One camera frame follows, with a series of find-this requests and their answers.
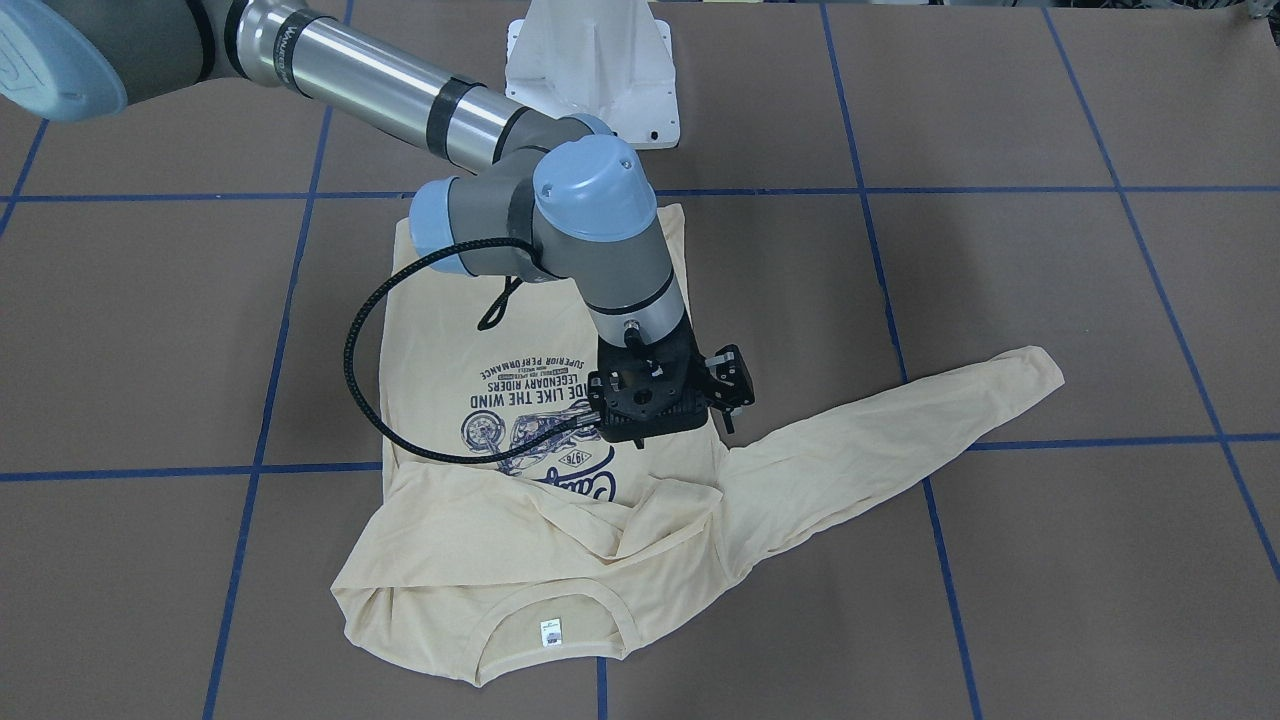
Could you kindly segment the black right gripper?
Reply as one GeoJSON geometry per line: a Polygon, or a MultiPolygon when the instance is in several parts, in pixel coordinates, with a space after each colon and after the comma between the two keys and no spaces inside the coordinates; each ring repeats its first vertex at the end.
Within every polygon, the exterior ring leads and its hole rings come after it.
{"type": "Polygon", "coordinates": [[[609,443],[639,442],[703,428],[709,404],[701,392],[707,369],[690,320],[663,340],[639,348],[596,342],[596,370],[588,375],[588,401],[596,429],[609,443]]]}

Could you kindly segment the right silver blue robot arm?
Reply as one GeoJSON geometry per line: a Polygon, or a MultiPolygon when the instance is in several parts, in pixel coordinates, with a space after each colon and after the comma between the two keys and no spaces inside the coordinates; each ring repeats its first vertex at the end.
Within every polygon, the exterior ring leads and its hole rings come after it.
{"type": "Polygon", "coordinates": [[[303,1],[3,4],[3,95],[37,117],[110,117],[221,77],[316,99],[467,172],[415,195],[419,259],[371,295],[346,341],[349,392],[388,439],[410,448],[364,397],[356,341],[374,307],[434,263],[506,279],[481,329],[522,283],[576,284],[599,337],[589,410],[535,442],[593,427],[611,443],[641,443],[707,424],[716,391],[657,197],[637,154],[602,120],[550,118],[303,1]]]}

